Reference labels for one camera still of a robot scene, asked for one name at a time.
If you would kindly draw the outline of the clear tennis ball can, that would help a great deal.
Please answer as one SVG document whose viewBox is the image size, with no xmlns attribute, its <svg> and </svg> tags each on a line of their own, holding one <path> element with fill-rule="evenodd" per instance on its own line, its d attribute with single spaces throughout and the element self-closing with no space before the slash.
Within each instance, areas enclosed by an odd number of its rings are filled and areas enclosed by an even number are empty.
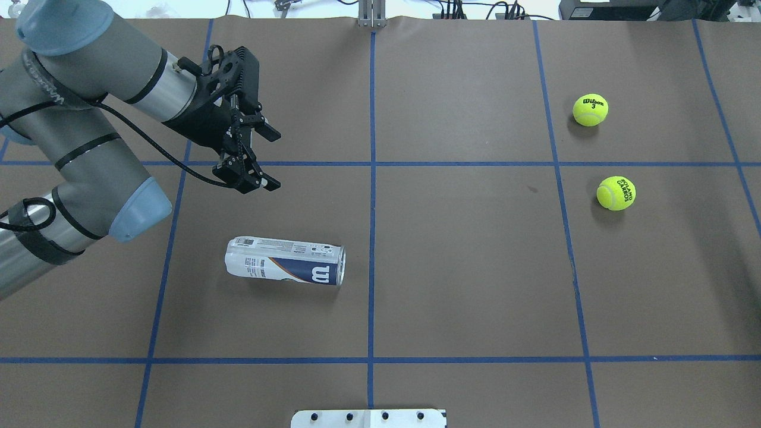
<svg viewBox="0 0 761 428">
<path fill-rule="evenodd" d="M 253 236 L 233 238 L 225 250 L 226 270 L 234 276 L 332 287 L 342 284 L 345 261 L 343 246 Z"/>
</svg>

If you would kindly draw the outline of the Wilson yellow tennis ball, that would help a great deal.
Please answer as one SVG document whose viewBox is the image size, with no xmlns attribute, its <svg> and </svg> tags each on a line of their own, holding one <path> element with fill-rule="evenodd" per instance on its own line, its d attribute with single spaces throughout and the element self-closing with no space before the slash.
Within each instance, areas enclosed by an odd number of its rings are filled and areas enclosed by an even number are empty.
<svg viewBox="0 0 761 428">
<path fill-rule="evenodd" d="M 584 127 L 600 125 L 608 113 L 609 102 L 599 94 L 586 94 L 573 104 L 573 118 L 577 124 Z"/>
</svg>

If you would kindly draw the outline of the Roland Garros yellow tennis ball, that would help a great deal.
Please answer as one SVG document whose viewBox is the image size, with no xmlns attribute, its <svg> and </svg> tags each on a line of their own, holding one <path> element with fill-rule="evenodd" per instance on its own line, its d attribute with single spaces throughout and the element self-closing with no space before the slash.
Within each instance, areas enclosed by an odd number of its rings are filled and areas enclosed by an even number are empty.
<svg viewBox="0 0 761 428">
<path fill-rule="evenodd" d="M 598 203 L 611 211 L 627 209 L 633 205 L 636 195 L 635 184 L 623 176 L 605 178 L 596 190 Z"/>
</svg>

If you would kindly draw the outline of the aluminium frame post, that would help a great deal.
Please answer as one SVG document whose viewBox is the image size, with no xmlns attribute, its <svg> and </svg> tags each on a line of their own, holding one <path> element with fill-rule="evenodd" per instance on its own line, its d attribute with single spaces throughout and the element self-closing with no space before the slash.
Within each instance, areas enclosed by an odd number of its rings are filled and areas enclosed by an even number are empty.
<svg viewBox="0 0 761 428">
<path fill-rule="evenodd" d="M 388 24 L 386 19 L 386 0 L 359 0 L 358 26 L 365 29 L 384 28 Z"/>
</svg>

